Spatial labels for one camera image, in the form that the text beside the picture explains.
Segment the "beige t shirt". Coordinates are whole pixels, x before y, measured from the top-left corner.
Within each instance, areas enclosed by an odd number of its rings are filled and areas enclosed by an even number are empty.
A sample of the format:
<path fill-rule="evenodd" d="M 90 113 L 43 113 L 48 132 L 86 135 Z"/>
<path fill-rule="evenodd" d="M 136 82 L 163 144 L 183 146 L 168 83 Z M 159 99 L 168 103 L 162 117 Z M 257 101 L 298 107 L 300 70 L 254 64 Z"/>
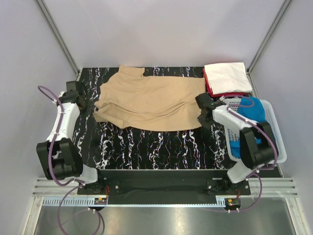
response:
<path fill-rule="evenodd" d="M 100 86 L 100 97 L 94 104 L 96 122 L 158 132 L 201 126 L 195 98 L 205 92 L 203 77 L 144 76 L 144 72 L 144 68 L 121 65 Z"/>

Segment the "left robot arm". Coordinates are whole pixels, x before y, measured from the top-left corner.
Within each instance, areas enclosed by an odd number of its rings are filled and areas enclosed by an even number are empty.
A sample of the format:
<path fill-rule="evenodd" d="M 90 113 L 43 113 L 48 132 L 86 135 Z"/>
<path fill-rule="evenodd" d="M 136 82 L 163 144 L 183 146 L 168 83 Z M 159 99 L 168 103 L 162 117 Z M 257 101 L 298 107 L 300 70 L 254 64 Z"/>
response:
<path fill-rule="evenodd" d="M 69 81 L 66 83 L 66 91 L 59 95 L 41 85 L 38 90 L 57 107 L 52 131 L 46 141 L 36 146 L 45 177 L 62 187 L 78 182 L 96 194 L 102 193 L 106 182 L 101 179 L 97 169 L 83 164 L 73 143 L 76 121 L 87 107 L 83 85 L 79 81 Z"/>

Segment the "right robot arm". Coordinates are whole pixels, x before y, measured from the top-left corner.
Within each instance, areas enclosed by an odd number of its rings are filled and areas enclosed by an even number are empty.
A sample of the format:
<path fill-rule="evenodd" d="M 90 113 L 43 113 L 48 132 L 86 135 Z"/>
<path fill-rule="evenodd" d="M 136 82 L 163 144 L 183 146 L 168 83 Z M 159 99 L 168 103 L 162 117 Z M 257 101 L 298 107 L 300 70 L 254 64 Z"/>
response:
<path fill-rule="evenodd" d="M 216 122 L 239 136 L 241 157 L 227 171 L 227 179 L 222 181 L 224 192 L 235 193 L 240 187 L 239 183 L 255 171 L 270 163 L 276 165 L 278 150 L 268 122 L 256 122 L 244 117 L 232 109 L 239 105 L 213 101 L 208 93 L 198 95 L 195 100 L 201 110 L 197 120 L 203 128 L 208 129 Z"/>

